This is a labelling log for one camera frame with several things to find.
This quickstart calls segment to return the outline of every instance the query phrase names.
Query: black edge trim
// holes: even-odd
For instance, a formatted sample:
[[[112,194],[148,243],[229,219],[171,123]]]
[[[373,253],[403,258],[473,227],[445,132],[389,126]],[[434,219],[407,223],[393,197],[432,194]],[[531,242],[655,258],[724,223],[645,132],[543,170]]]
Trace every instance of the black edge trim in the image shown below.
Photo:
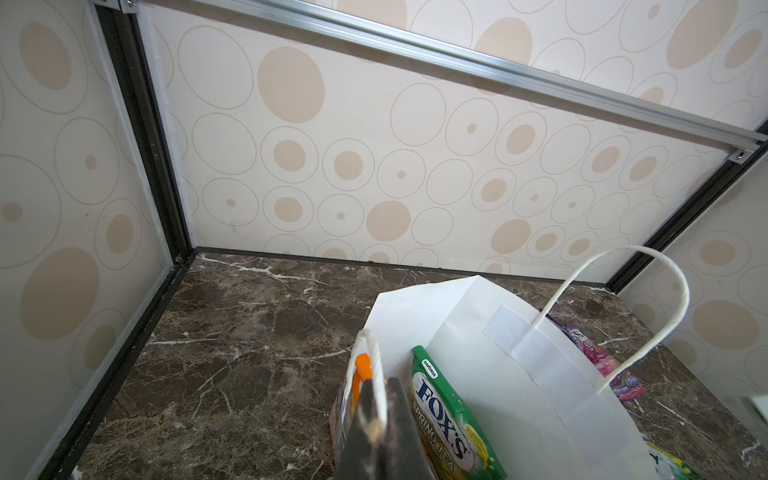
[[[192,254],[136,15],[95,7],[174,263]]]
[[[181,285],[184,275],[194,260],[195,252],[187,258],[183,265],[174,265],[166,275],[160,288],[150,300],[147,309],[142,313],[138,323],[131,330],[112,364],[99,380],[78,417],[72,422],[64,438],[59,442],[48,463],[45,464],[38,479],[68,480],[71,472],[80,460],[81,455],[91,441],[94,433],[107,414],[109,405],[118,394],[120,387],[133,368],[144,344],[152,334],[157,321],[165,311],[165,307],[173,298]]]
[[[758,132],[768,132],[768,121],[760,125]],[[677,209],[659,230],[645,243],[646,247],[663,251],[688,228],[704,211],[724,194],[728,188],[736,183],[744,174],[752,168],[768,150],[768,142],[763,142],[749,158],[739,165],[732,161],[726,161],[720,165],[707,181],[705,181],[686,202]],[[615,293],[619,293],[654,260],[645,253],[635,253],[606,283],[607,287]]]
[[[395,270],[414,270],[416,272],[434,272],[434,273],[450,273],[454,275],[481,275],[487,278],[499,278],[504,280],[525,280],[527,282],[546,282],[546,283],[563,283],[563,280],[554,278],[541,278],[539,276],[522,276],[522,275],[504,275],[503,273],[486,273],[486,272],[472,272],[469,270],[448,270],[445,268],[432,268],[429,266],[410,266],[399,265],[397,263],[374,263],[374,262],[361,262],[358,260],[338,260],[335,258],[322,258],[322,257],[305,257],[303,255],[285,255],[282,253],[264,253],[264,252],[251,252],[249,250],[232,250],[229,248],[215,248],[215,247],[198,247],[195,249],[197,253],[224,253],[226,255],[243,255],[245,257],[266,257],[266,258],[282,258],[285,260],[303,260],[307,262],[317,263],[340,263],[342,265],[353,266],[378,266],[381,268],[392,268]],[[607,288],[603,283],[596,282],[582,282],[575,280],[571,285],[592,286],[594,288]]]

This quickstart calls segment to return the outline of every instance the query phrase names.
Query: green candy package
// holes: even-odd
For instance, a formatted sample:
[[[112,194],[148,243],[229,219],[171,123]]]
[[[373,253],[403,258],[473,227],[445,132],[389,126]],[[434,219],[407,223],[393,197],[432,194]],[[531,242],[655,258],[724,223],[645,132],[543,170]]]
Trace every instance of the green candy package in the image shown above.
[[[469,407],[423,346],[413,349],[411,410],[440,480],[507,478]]]

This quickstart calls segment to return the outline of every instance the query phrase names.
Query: black corner post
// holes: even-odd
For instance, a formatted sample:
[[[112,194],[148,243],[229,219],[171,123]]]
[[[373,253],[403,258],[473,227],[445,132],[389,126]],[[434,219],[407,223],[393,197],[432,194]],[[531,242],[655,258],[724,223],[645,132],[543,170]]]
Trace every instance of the black corner post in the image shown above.
[[[97,6],[96,11],[160,215],[170,257],[178,266],[187,261],[192,247],[138,21],[136,15],[112,8]]]
[[[768,121],[757,129],[761,134],[768,133]],[[768,142],[763,142],[742,164],[726,161],[715,173],[677,209],[659,230],[645,243],[655,250],[667,248],[678,235],[683,233],[720,195],[736,183],[768,151]],[[606,283],[608,289],[619,293],[645,268],[653,257],[645,253],[635,253]]]

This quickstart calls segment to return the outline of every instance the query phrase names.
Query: metal bracket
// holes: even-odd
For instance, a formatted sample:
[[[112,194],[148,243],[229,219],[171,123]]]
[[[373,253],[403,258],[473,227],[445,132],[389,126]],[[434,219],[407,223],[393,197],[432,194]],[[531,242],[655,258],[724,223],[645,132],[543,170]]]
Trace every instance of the metal bracket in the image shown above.
[[[728,156],[727,160],[732,161],[736,164],[742,165],[747,158],[749,158],[753,153],[755,153],[754,150],[747,150],[746,148],[737,148],[731,155]]]
[[[119,10],[123,13],[136,13],[138,0],[91,0],[96,6]]]

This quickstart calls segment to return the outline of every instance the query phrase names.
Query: yellow label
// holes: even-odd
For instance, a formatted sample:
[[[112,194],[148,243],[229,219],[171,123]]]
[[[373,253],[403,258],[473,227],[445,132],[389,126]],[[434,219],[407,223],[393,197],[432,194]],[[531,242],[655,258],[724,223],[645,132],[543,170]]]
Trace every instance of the yellow label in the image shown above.
[[[475,447],[477,447],[478,449],[480,458],[482,458],[483,469],[487,468],[488,467],[488,448],[485,446],[485,443],[482,441],[477,431],[475,431],[475,429],[472,428],[472,425],[469,425],[469,424],[464,425],[464,430],[467,432],[469,439],[472,440],[472,443],[474,443]]]

